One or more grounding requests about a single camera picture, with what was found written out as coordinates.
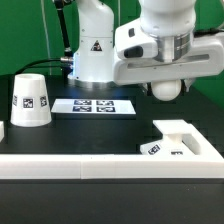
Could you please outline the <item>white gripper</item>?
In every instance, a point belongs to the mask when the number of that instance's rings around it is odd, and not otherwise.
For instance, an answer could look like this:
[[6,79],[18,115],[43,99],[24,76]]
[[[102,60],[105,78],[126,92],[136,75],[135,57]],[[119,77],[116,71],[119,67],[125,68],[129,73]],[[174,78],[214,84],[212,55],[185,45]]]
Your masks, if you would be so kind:
[[190,51],[174,62],[115,57],[113,79],[118,85],[142,84],[152,95],[150,82],[184,79],[182,90],[189,92],[194,78],[214,76],[224,70],[224,33],[195,38]]

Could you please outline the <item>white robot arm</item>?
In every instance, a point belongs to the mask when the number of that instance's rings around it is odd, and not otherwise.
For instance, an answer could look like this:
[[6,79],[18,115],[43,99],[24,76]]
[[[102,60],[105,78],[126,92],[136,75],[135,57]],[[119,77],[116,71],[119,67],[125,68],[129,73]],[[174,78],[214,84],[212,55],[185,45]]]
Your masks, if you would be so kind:
[[140,17],[114,28],[99,0],[76,0],[79,48],[68,82],[87,88],[141,84],[163,101],[198,77],[224,71],[224,34],[196,37],[196,0],[138,0]]

